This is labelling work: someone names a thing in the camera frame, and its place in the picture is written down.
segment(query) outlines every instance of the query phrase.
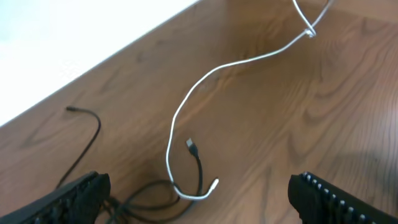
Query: white string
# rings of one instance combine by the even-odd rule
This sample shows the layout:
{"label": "white string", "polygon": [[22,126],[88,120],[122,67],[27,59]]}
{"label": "white string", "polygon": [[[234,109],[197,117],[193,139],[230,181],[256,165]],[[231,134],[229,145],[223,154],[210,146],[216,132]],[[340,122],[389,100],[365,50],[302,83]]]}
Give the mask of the white string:
{"label": "white string", "polygon": [[[170,148],[171,148],[171,145],[172,145],[173,130],[174,130],[175,119],[177,118],[177,115],[178,115],[178,113],[180,112],[182,106],[183,106],[183,105],[185,104],[185,102],[188,100],[188,97],[191,95],[192,91],[193,91],[205,78],[207,78],[207,77],[210,76],[213,72],[215,72],[215,71],[217,71],[217,70],[219,70],[219,69],[226,68],[226,67],[230,67],[230,66],[234,66],[234,65],[240,65],[240,64],[243,64],[243,63],[248,63],[248,62],[252,62],[252,61],[255,61],[255,60],[260,60],[260,59],[263,59],[263,58],[266,58],[266,57],[273,56],[273,55],[275,55],[275,54],[279,54],[279,53],[283,52],[284,50],[288,49],[291,45],[293,45],[294,43],[296,43],[296,41],[298,41],[300,38],[302,38],[302,37],[305,36],[306,34],[307,34],[309,37],[315,36],[317,33],[315,32],[315,30],[314,30],[313,27],[315,27],[315,26],[318,24],[318,22],[321,20],[321,18],[323,17],[323,15],[326,13],[326,11],[328,10],[328,8],[330,7],[330,5],[331,5],[332,2],[333,2],[333,0],[328,0],[328,2],[325,4],[325,7],[324,7],[323,10],[322,10],[322,12],[319,14],[319,16],[317,17],[317,19],[315,20],[315,22],[313,22],[312,24],[310,24],[309,21],[307,20],[307,18],[306,18],[306,17],[303,15],[303,13],[301,12],[301,9],[299,8],[299,5],[297,4],[296,0],[293,0],[294,6],[296,7],[296,9],[297,9],[298,13],[300,14],[301,18],[304,20],[304,22],[305,22],[306,25],[307,25],[307,28],[306,28],[301,34],[299,34],[296,38],[294,38],[292,41],[290,41],[285,47],[282,47],[281,49],[276,50],[276,51],[274,51],[274,52],[270,52],[270,53],[267,53],[267,54],[264,54],[264,55],[260,55],[260,56],[257,56],[257,57],[253,57],[253,58],[249,58],[249,59],[246,59],[246,60],[240,60],[240,61],[237,61],[237,62],[231,62],[231,63],[227,63],[227,64],[224,64],[224,65],[220,65],[220,66],[218,66],[218,67],[212,69],[210,72],[206,73],[206,75],[204,75],[201,79],[199,79],[199,81],[197,81],[197,82],[191,87],[191,89],[188,91],[188,93],[187,93],[187,95],[185,96],[185,98],[182,100],[180,106],[177,108],[177,110],[176,110],[176,112],[175,112],[175,114],[174,114],[174,116],[173,116],[172,125],[171,125],[171,129],[170,129],[169,143],[167,144],[167,150],[166,150],[166,167],[167,167],[167,172],[168,172],[168,174],[169,174],[169,178],[170,178],[170,181],[171,181],[171,182],[174,182],[174,178],[173,178],[173,175],[172,175],[172,171],[171,171],[171,169],[170,169],[169,155],[170,155]],[[178,188],[176,188],[176,187],[174,187],[174,191],[175,191],[181,198],[186,199],[186,200],[203,200],[203,199],[206,199],[206,198],[211,194],[211,192],[216,188],[218,182],[219,182],[219,180],[218,180],[218,179],[215,179],[215,180],[211,183],[211,185],[210,185],[210,187],[209,187],[209,189],[208,189],[208,191],[207,191],[207,193],[206,193],[205,195],[199,195],[199,196],[197,196],[197,195],[186,195],[186,194],[182,193],[182,192],[181,192]]]}

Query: white wall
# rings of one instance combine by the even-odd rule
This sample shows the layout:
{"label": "white wall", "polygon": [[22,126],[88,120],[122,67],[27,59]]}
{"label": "white wall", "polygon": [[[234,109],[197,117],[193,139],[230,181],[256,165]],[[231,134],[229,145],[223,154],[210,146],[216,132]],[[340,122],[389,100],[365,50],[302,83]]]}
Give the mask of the white wall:
{"label": "white wall", "polygon": [[196,0],[0,0],[0,126]]}

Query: black cable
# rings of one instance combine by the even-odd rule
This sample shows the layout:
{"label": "black cable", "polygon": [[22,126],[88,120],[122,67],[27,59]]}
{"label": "black cable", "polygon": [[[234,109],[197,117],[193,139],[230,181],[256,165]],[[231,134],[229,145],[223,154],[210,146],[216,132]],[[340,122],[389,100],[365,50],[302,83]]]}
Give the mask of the black cable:
{"label": "black cable", "polygon": [[[84,112],[84,113],[93,115],[98,121],[98,127],[97,127],[97,130],[96,130],[94,136],[91,138],[90,142],[87,144],[87,146],[85,147],[83,152],[80,154],[78,159],[72,164],[72,166],[62,176],[56,189],[59,188],[64,183],[65,179],[70,175],[70,173],[73,171],[73,169],[77,166],[77,164],[80,162],[80,160],[84,157],[84,155],[87,153],[87,151],[89,150],[89,148],[91,147],[91,145],[93,144],[95,139],[97,138],[97,135],[101,129],[101,120],[100,120],[100,117],[96,113],[94,113],[90,110],[76,108],[74,106],[68,106],[66,108],[66,110],[67,111],[79,111],[79,112]],[[199,155],[198,155],[198,149],[197,149],[196,145],[194,145],[194,144],[189,145],[188,149],[189,149],[190,154],[196,159],[196,162],[197,162],[198,176],[199,176],[198,177],[199,180],[198,180],[197,195],[200,195],[202,188],[203,188],[203,170],[202,170],[201,162],[200,162]],[[135,197],[137,197],[142,192],[146,191],[148,188],[156,186],[156,185],[160,185],[160,184],[167,184],[167,185],[170,185],[171,187],[176,187],[180,190],[180,187],[174,182],[171,182],[169,180],[156,180],[149,184],[146,184],[145,186],[143,186],[140,189],[138,189],[137,191],[135,191],[133,194],[131,194],[126,199],[126,201],[124,203],[120,203],[114,197],[109,197],[108,199],[106,199],[106,201],[109,203],[109,206],[105,205],[105,203],[102,203],[103,210],[100,212],[107,212],[109,214],[109,216],[111,217],[107,223],[112,223],[112,222],[119,223],[118,218],[121,218],[122,220],[127,222],[126,217],[132,217],[132,218],[135,218],[136,220],[139,220],[140,222],[146,222],[146,223],[166,223],[166,222],[171,222],[171,221],[174,221],[174,220],[180,218],[188,210],[190,210],[192,208],[192,206],[195,204],[194,201],[191,201],[178,214],[176,214],[170,218],[165,218],[165,219],[161,219],[161,220],[151,220],[151,219],[142,217],[142,216],[132,212],[132,210],[158,211],[158,210],[168,209],[180,201],[180,197],[177,196],[177,198],[173,202],[165,203],[162,205],[147,206],[147,205],[137,205],[137,204],[130,203],[132,200],[134,200]]]}

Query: white cable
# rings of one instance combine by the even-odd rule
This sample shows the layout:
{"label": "white cable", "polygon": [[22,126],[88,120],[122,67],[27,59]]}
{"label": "white cable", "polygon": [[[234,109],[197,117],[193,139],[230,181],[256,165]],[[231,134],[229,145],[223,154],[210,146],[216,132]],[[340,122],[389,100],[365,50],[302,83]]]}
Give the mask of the white cable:
{"label": "white cable", "polygon": [[[187,95],[185,96],[185,98],[182,100],[180,106],[177,108],[174,116],[173,116],[173,120],[172,120],[172,125],[171,125],[171,129],[170,129],[170,137],[169,137],[169,143],[167,144],[167,150],[166,150],[166,167],[167,167],[167,173],[169,174],[169,178],[171,182],[174,182],[174,178],[172,175],[172,171],[170,169],[170,162],[169,162],[169,155],[170,155],[170,148],[172,145],[172,139],[173,139],[173,130],[174,130],[174,124],[175,124],[175,119],[177,118],[178,113],[180,112],[182,106],[185,104],[185,102],[188,100],[188,97],[191,95],[192,91],[205,79],[207,78],[209,75],[211,75],[213,72],[222,69],[222,68],[226,68],[226,67],[230,67],[230,66],[234,66],[234,65],[240,65],[242,63],[248,63],[248,62],[252,62],[255,60],[260,60],[266,57],[270,57],[273,56],[275,54],[279,54],[281,52],[283,52],[284,50],[288,49],[292,44],[294,44],[296,41],[298,41],[300,38],[302,38],[303,36],[305,36],[306,34],[310,37],[315,36],[317,33],[315,32],[315,30],[313,29],[313,27],[315,27],[318,22],[321,20],[321,18],[323,17],[323,15],[326,13],[326,11],[328,10],[328,8],[330,7],[331,3],[333,2],[333,0],[329,0],[326,4],[325,7],[323,8],[322,12],[319,14],[319,16],[317,17],[317,19],[315,20],[315,22],[313,24],[310,24],[309,21],[307,20],[307,18],[303,15],[303,13],[301,12],[299,5],[297,5],[296,0],[293,0],[294,6],[296,7],[298,13],[300,14],[301,18],[304,20],[304,22],[307,25],[307,28],[301,33],[299,34],[296,38],[294,38],[292,41],[290,41],[285,47],[282,47],[279,50],[276,50],[274,52],[270,52],[264,55],[260,55],[257,57],[253,57],[253,58],[249,58],[246,60],[240,60],[237,62],[231,62],[231,63],[227,63],[224,65],[220,65],[214,69],[212,69],[210,72],[208,72],[206,75],[204,75],[201,79],[199,79],[199,81],[197,81],[192,87],[191,89],[188,91]],[[184,193],[182,193],[178,188],[174,187],[174,191],[183,199],[186,200],[203,200],[206,199],[211,192],[216,188],[217,184],[218,184],[219,180],[215,179],[213,181],[213,183],[211,183],[207,193],[205,195],[186,195]]]}

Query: wooden table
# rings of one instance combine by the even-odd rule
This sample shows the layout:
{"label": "wooden table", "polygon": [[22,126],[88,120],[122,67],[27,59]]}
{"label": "wooden table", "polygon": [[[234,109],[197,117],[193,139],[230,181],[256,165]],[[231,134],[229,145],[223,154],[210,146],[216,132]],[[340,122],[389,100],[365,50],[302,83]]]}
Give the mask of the wooden table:
{"label": "wooden table", "polygon": [[[321,9],[301,6],[311,18]],[[303,29],[288,0],[190,7],[0,129],[0,215],[51,192],[94,133],[95,120],[67,105],[103,122],[68,181],[108,173],[111,194],[124,200],[168,178],[171,119],[200,77]],[[205,185],[216,176],[220,184],[177,223],[300,223],[287,183],[305,170],[397,215],[398,25],[335,8],[317,31],[280,55],[217,72],[193,93],[178,117],[172,170],[194,193],[192,138]]]}

